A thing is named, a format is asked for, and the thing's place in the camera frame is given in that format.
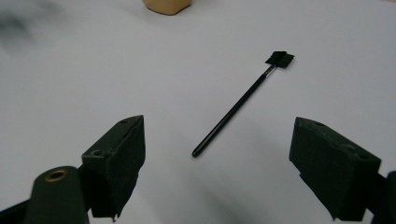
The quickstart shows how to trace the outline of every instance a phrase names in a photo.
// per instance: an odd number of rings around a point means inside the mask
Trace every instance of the white table surface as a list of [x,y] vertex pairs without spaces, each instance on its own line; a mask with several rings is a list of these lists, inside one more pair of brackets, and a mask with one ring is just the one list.
[[[25,2],[7,3],[25,30],[0,33],[0,209],[136,115],[147,158],[119,224],[333,223],[289,161],[296,117],[396,170],[394,3],[193,0],[169,17],[139,0]],[[275,50],[295,60],[193,160]]]

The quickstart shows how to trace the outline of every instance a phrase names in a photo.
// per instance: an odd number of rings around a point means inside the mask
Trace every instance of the mounting hole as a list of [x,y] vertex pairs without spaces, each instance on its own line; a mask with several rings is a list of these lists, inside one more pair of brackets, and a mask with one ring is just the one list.
[[56,182],[63,179],[65,176],[67,176],[67,170],[60,169],[47,174],[45,179],[47,182]]
[[95,150],[92,152],[93,156],[102,156],[102,151],[101,150]]
[[319,122],[315,122],[315,125],[317,125],[317,126],[319,126],[319,127],[324,126],[324,124],[319,123]]
[[366,155],[363,155],[363,154],[358,154],[358,157],[359,158],[361,158],[362,160],[367,160],[367,159],[369,159],[369,157],[368,156],[366,156]]

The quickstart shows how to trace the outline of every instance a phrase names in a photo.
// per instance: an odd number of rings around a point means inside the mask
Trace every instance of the wooden block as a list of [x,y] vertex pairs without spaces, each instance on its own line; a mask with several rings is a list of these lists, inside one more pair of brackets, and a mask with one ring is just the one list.
[[173,16],[191,5],[191,0],[143,0],[143,3],[152,11]]

